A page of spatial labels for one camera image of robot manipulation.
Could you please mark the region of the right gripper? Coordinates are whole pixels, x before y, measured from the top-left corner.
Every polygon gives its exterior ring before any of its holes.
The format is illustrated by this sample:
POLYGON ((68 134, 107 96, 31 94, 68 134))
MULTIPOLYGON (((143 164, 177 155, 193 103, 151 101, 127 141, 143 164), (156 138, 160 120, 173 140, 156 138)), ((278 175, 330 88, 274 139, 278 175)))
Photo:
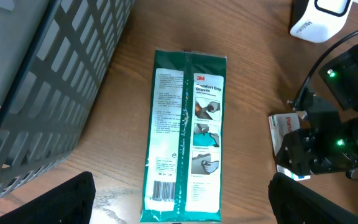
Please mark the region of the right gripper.
POLYGON ((304 111, 309 128, 283 137, 275 162, 296 175, 325 174, 353 169, 357 148, 338 110, 328 101, 306 90, 296 107, 304 111))

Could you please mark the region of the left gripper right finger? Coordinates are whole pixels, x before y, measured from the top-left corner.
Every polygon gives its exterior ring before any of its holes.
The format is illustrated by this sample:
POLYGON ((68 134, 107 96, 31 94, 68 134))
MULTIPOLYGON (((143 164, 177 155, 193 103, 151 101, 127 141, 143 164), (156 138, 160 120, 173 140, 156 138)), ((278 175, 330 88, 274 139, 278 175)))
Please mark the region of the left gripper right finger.
POLYGON ((274 174, 268 198, 278 224, 357 224, 358 216, 283 173, 274 174))

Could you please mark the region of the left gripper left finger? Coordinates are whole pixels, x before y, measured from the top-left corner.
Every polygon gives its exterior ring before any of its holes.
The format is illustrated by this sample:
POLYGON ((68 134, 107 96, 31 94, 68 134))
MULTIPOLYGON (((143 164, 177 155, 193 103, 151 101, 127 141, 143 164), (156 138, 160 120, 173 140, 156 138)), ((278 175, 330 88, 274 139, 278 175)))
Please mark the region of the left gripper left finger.
POLYGON ((96 188, 86 171, 0 217, 0 224, 88 224, 96 188))

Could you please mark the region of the white green box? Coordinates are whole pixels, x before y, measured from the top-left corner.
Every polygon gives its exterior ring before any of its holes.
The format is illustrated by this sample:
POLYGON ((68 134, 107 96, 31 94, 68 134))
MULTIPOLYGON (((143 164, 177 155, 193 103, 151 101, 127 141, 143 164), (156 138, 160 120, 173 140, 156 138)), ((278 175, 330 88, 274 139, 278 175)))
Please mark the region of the white green box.
MULTIPOLYGON (((299 122, 298 115, 296 113, 271 115, 268 117, 268 121, 270 125, 270 135, 272 138, 272 145, 273 145, 273 151, 275 157, 282 145, 284 135, 294 130, 300 129, 300 122, 299 122)), ((294 174, 292 171, 278 164, 276 165, 276 168, 277 168, 277 172, 283 173, 295 181, 311 179, 310 175, 298 176, 294 174)))

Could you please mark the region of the large green box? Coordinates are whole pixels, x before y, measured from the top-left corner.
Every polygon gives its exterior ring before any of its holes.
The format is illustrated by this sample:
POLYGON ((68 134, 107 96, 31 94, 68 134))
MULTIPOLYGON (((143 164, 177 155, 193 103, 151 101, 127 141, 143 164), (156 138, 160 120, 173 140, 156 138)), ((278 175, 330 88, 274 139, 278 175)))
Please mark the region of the large green box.
POLYGON ((227 58, 156 50, 142 223, 220 222, 227 58))

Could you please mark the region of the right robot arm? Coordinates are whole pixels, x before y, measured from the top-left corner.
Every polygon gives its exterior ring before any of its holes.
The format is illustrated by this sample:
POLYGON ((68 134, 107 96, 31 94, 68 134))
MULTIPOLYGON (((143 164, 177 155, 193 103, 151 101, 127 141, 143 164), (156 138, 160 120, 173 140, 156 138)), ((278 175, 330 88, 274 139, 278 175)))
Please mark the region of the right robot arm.
MULTIPOLYGON (((342 110, 358 112, 358 44, 329 61, 319 75, 342 110)), ((275 162, 300 176, 345 172, 351 179, 358 170, 358 117, 343 122, 328 100, 307 86, 300 91, 290 104, 306 113, 310 127, 285 134, 275 162)))

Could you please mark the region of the grey plastic mesh basket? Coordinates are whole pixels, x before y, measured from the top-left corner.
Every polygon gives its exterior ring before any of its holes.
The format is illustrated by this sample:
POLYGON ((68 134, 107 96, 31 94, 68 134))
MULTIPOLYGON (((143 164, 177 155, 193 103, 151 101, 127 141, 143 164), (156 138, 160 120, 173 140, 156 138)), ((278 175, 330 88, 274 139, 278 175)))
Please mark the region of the grey plastic mesh basket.
POLYGON ((0 198, 70 155, 133 5, 0 1, 0 198))

